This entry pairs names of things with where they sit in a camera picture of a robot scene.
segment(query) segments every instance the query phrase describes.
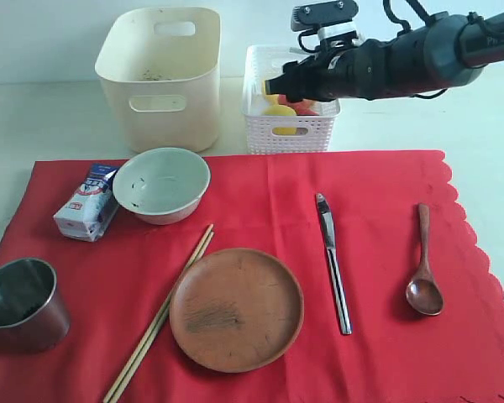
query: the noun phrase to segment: small carton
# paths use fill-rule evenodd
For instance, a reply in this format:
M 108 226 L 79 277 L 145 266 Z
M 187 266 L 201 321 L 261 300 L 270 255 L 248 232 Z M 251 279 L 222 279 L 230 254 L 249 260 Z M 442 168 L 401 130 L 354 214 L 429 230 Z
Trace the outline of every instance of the small carton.
M 60 232 L 68 238 L 94 242 L 105 232 L 118 210 L 112 193 L 117 166 L 93 164 L 71 199 L 54 215 Z

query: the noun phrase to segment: cream plastic bin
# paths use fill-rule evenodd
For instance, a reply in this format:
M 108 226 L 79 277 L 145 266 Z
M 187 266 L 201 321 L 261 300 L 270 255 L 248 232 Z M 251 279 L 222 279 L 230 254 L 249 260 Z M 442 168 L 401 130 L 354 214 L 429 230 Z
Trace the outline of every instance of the cream plastic bin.
M 301 61 L 306 57 L 307 55 L 291 52 L 288 46 L 254 45 L 248 48 L 242 108 L 251 154 L 327 151 L 334 119 L 340 113 L 338 100 L 316 102 L 312 110 L 319 116 L 261 115 L 270 105 L 262 95 L 263 80 L 282 74 L 282 66 L 288 61 Z M 273 133 L 275 128 L 295 128 L 296 133 L 278 135 Z
M 128 146 L 201 151 L 219 130 L 220 17 L 208 8 L 121 15 L 95 71 Z

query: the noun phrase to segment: butter knife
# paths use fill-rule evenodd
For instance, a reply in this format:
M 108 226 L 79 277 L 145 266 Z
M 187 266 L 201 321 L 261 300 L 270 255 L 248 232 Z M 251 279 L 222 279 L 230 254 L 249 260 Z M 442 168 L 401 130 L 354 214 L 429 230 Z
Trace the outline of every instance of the butter knife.
M 327 250 L 328 267 L 330 268 L 330 278 L 334 288 L 334 299 L 338 309 L 339 326 L 342 334 L 351 334 L 351 321 L 349 320 L 349 310 L 345 300 L 344 285 L 342 284 L 342 275 L 339 272 L 338 258 L 336 257 L 336 239 L 334 237 L 333 214 L 327 204 L 325 197 L 318 193 L 316 195 L 318 205 L 319 220 L 323 232 L 325 249 Z

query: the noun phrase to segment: lemon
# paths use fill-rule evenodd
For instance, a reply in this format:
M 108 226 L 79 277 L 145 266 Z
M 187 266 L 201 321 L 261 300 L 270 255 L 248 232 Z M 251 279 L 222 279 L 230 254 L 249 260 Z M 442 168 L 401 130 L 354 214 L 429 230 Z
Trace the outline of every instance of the lemon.
M 261 82 L 261 94 L 269 104 L 276 105 L 278 103 L 278 94 L 267 95 L 267 90 L 265 89 L 265 80 Z
M 285 105 L 271 105 L 262 114 L 266 116 L 296 116 L 297 112 L 292 107 Z M 297 134 L 297 128 L 273 128 L 272 133 L 279 136 L 294 136 Z

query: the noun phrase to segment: red tablecloth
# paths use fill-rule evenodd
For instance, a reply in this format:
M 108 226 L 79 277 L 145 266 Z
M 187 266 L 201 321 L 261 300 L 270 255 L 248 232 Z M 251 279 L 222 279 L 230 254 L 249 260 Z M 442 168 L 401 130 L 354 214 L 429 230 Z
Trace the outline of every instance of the red tablecloth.
M 100 401 L 214 222 L 208 252 L 261 249 L 295 273 L 305 299 L 298 339 L 262 369 L 218 374 L 189 360 L 166 324 L 123 402 L 504 403 L 503 293 L 455 203 L 443 158 L 438 151 L 207 158 L 212 184 L 187 220 L 155 227 L 121 209 L 95 243 L 63 238 L 52 220 L 90 162 L 37 163 L 0 265 L 24 256 L 51 262 L 71 331 L 45 353 L 0 352 L 0 402 Z M 317 191 L 336 222 L 354 325 L 348 337 L 337 325 Z M 404 296 L 417 266 L 417 202 L 431 207 L 431 265 L 445 298 L 438 317 L 419 317 Z

